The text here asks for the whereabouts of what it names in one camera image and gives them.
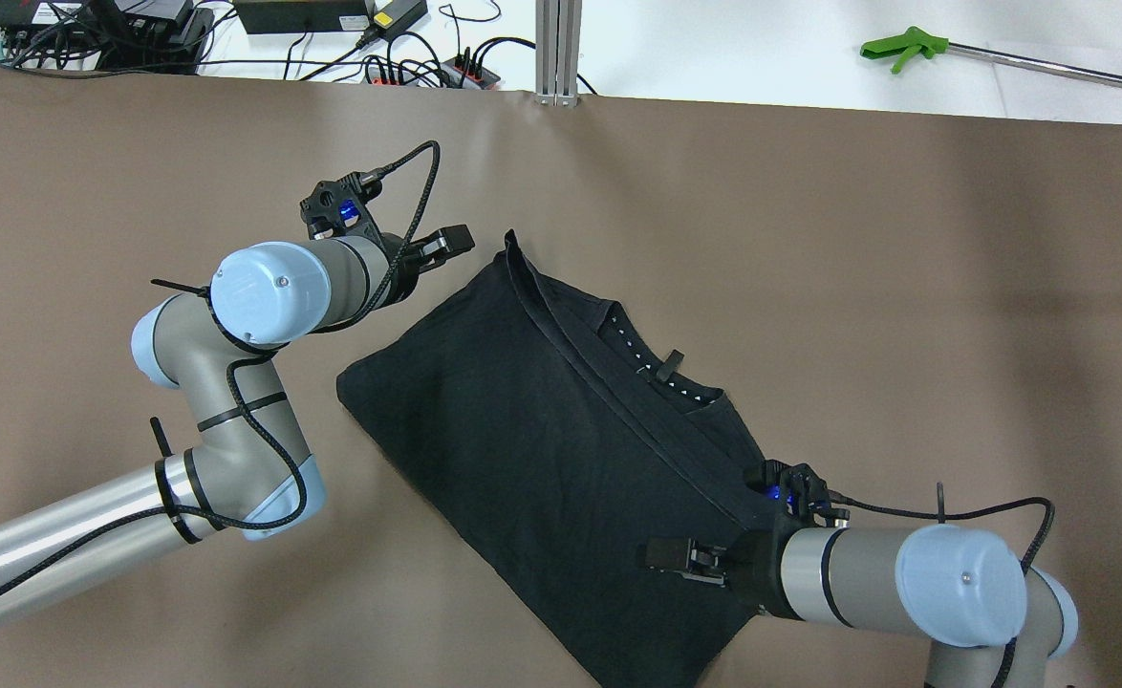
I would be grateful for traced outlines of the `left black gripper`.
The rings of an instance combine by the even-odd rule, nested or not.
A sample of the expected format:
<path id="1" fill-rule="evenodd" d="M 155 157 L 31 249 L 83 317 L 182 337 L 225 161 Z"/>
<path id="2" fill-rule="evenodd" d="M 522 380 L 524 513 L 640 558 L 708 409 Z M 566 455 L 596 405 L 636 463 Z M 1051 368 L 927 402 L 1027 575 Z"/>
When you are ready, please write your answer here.
<path id="1" fill-rule="evenodd" d="M 378 308 L 408 299 L 419 284 L 420 273 L 438 269 L 475 247 L 468 226 L 445 226 L 414 241 L 405 241 L 395 233 L 380 233 L 380 240 L 383 254 L 389 260 L 390 283 L 383 288 Z"/>

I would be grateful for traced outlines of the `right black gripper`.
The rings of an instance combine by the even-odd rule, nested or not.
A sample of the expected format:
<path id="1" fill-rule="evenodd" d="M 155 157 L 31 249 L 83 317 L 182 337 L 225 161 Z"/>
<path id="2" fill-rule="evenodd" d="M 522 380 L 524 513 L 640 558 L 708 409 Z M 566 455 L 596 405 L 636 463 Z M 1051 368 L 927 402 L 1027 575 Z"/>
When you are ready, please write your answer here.
<path id="1" fill-rule="evenodd" d="M 771 617 L 791 617 L 781 580 L 781 558 L 789 539 L 791 532 L 783 528 L 753 528 L 741 532 L 726 551 L 721 545 L 698 543 L 692 536 L 650 536 L 645 568 L 677 574 L 692 582 L 726 585 L 749 609 Z"/>

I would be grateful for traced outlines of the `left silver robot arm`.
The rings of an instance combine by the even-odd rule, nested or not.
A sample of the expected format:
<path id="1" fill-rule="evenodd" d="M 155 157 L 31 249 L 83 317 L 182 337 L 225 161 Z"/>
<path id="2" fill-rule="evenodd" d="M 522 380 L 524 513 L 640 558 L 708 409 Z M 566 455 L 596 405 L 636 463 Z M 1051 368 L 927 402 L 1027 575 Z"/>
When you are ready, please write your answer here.
<path id="1" fill-rule="evenodd" d="M 206 282 L 226 253 L 254 244 L 241 230 L 116 232 L 99 226 L 0 231 L 0 523 L 125 473 L 149 473 L 158 457 L 147 418 L 159 415 L 176 448 L 197 443 L 180 391 L 136 369 L 134 323 L 167 292 L 151 278 Z M 0 675 L 86 663 L 221 663 L 342 645 L 347 615 L 381 609 L 358 582 L 385 589 L 381 574 L 342 551 L 342 531 L 377 504 L 389 470 L 334 396 L 334 375 L 389 343 L 413 319 L 459 288 L 494 253 L 485 232 L 472 253 L 422 277 L 405 304 L 365 325 L 289 347 L 277 364 L 331 499 L 300 528 L 264 543 L 211 532 L 111 582 L 0 626 Z"/>

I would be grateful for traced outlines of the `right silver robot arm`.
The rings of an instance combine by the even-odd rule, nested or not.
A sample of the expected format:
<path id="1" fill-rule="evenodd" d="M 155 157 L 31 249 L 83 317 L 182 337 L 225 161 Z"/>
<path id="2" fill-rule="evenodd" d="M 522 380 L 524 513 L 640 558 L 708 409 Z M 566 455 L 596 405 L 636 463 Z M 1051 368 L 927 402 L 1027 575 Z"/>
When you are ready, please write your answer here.
<path id="1" fill-rule="evenodd" d="M 1042 687 L 1080 631 L 1063 582 L 984 528 L 774 528 L 728 548 L 653 536 L 638 559 L 758 615 L 925 637 L 927 687 Z"/>

